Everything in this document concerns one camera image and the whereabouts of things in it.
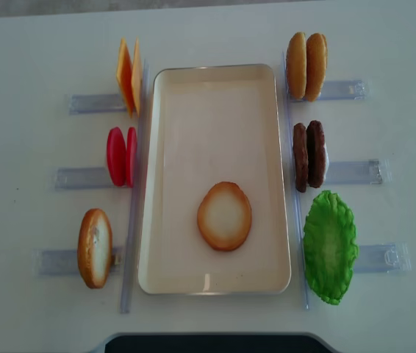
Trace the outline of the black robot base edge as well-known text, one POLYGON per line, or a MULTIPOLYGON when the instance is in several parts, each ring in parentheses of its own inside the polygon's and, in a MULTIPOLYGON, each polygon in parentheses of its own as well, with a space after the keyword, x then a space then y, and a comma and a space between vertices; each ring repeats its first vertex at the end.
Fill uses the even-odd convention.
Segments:
POLYGON ((106 344, 105 352, 330 352, 305 335, 190 334, 123 335, 106 344))

